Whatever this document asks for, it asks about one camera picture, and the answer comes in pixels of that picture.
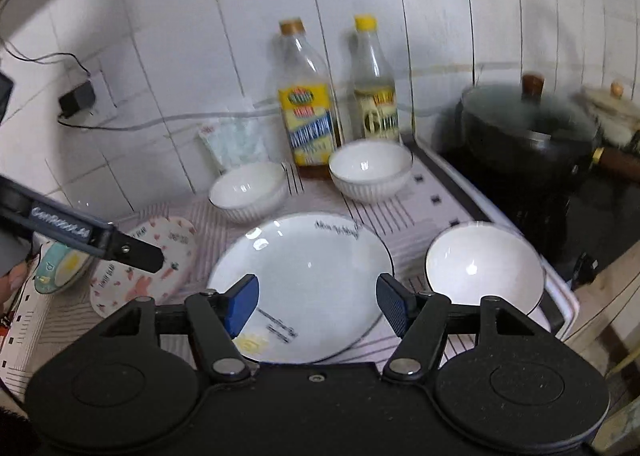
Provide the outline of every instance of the bottle label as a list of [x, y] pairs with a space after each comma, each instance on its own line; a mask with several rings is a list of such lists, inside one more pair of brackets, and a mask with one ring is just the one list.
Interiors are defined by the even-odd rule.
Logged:
[[293, 86], [278, 94], [296, 165], [327, 165], [335, 137], [326, 84]]
[[362, 116], [365, 138], [383, 138], [398, 141], [398, 105], [396, 91], [382, 89], [378, 91], [355, 91], [356, 101]]

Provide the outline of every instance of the plate with cartoon print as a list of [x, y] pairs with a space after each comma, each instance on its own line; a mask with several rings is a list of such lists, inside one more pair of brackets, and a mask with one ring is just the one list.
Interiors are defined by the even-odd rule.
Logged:
[[101, 261], [91, 278], [90, 299], [96, 313], [108, 317], [139, 296], [162, 304], [187, 280], [196, 258], [196, 230], [186, 219], [156, 217], [127, 232], [164, 254], [162, 269], [151, 274], [115, 261]]

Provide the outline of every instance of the black cable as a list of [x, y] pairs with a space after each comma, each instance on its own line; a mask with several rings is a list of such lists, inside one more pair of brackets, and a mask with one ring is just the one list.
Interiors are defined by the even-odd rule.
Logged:
[[[9, 4], [9, 1], [11, 0], [4, 0], [2, 1], [2, 3], [0, 3], [0, 26], [2, 23], [2, 14], [4, 13], [5, 8]], [[11, 51], [7, 46], [7, 44], [10, 44], [15, 49], [16, 53]], [[14, 44], [5, 40], [4, 37], [2, 37], [2, 35], [0, 35], [0, 45], [2, 45], [2, 48], [4, 48], [11, 57], [22, 62], [31, 62], [36, 64], [55, 64], [55, 62], [42, 62], [42, 61], [45, 59], [51, 59], [53, 57], [72, 57], [78, 63], [78, 66], [81, 67], [82, 70], [84, 70], [84, 72], [87, 74], [87, 77], [91, 77], [91, 72], [84, 67], [84, 65], [80, 62], [80, 59], [73, 53], [56, 52], [56, 53], [49, 53], [47, 55], [43, 55], [42, 57], [30, 58], [30, 57], [27, 57], [25, 54], [23, 54], [20, 50], [18, 50]]]
[[141, 129], [150, 128], [162, 124], [163, 122], [174, 122], [176, 120], [199, 120], [201, 118], [222, 117], [222, 118], [255, 118], [257, 116], [272, 116], [277, 115], [280, 112], [279, 109], [265, 110], [255, 113], [188, 113], [186, 115], [166, 116], [165, 118], [156, 118], [150, 122], [139, 124], [136, 126], [130, 126], [128, 128], [106, 128], [103, 126], [76, 126], [75, 124], [68, 124], [60, 120], [62, 114], [58, 115], [58, 123], [66, 128], [76, 129], [100, 129], [102, 131], [140, 131]]

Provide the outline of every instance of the plastic bottle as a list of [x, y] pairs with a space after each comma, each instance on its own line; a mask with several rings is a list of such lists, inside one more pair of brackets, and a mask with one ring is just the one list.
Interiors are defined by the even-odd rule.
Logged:
[[356, 16], [355, 22], [358, 47], [353, 60], [352, 78], [362, 134], [365, 138], [398, 142], [396, 81], [380, 48], [378, 22], [369, 14]]
[[329, 157], [337, 148], [338, 121], [329, 73], [306, 41], [300, 19], [280, 22], [283, 36], [280, 106], [300, 176], [328, 178]]

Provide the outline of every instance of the screw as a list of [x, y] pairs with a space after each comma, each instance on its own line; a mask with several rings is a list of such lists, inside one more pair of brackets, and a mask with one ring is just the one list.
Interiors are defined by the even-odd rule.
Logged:
[[213, 365], [213, 370], [220, 375], [237, 375], [242, 373], [246, 365], [239, 359], [220, 359], [216, 360]]
[[420, 362], [414, 359], [396, 359], [389, 364], [389, 369], [398, 375], [413, 375], [421, 369]]

